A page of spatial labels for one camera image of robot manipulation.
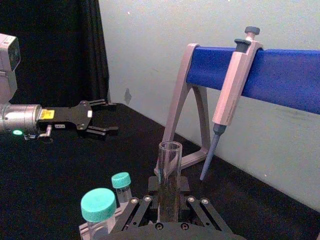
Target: white wall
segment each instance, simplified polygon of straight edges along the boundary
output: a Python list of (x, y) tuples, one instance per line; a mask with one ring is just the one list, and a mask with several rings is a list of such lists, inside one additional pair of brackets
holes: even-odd
[[(100, 0), (100, 11), (111, 100), (128, 88), (129, 107), (162, 125), (189, 43), (234, 47), (253, 25), (265, 49), (320, 49), (319, 0)], [(208, 89), (210, 116), (218, 97)], [(200, 143), (193, 93), (177, 132)], [(216, 154), (320, 211), (319, 143), (320, 115), (242, 97)]]

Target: black fabric backdrop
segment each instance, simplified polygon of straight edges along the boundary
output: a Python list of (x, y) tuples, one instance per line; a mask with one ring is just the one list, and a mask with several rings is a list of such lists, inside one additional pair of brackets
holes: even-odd
[(107, 98), (98, 0), (2, 0), (0, 33), (20, 45), (12, 104), (65, 107)]

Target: green screw cap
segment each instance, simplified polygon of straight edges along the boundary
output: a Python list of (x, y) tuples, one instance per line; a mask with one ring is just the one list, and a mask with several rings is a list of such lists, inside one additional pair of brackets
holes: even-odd
[(102, 222), (115, 214), (116, 196), (107, 188), (88, 191), (81, 199), (82, 217), (92, 223)]
[(115, 189), (122, 189), (129, 186), (131, 183), (130, 175), (128, 172), (120, 172), (111, 177), (112, 186)]

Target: clear glass tube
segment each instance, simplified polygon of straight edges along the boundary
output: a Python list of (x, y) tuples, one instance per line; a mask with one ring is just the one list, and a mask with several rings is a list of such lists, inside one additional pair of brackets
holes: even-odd
[(113, 215), (112, 217), (100, 222), (87, 221), (87, 224), (90, 240), (105, 239), (115, 226), (116, 218), (115, 215)]
[(116, 195), (120, 204), (121, 211), (123, 212), (128, 205), (129, 200), (132, 198), (130, 186), (116, 189)]
[(159, 144), (158, 222), (178, 222), (182, 145), (176, 141)]

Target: glass test tube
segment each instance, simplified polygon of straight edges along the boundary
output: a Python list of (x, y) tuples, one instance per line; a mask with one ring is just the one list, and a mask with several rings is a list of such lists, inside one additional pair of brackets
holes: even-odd
[(96, 188), (81, 199), (81, 213), (88, 224), (90, 240), (105, 239), (116, 224), (116, 196), (107, 188)]
[(182, 145), (175, 141), (159, 144), (158, 222), (178, 222)]
[(123, 212), (132, 198), (130, 184), (131, 179), (128, 172), (120, 172), (111, 177), (112, 186), (116, 190), (116, 195)]

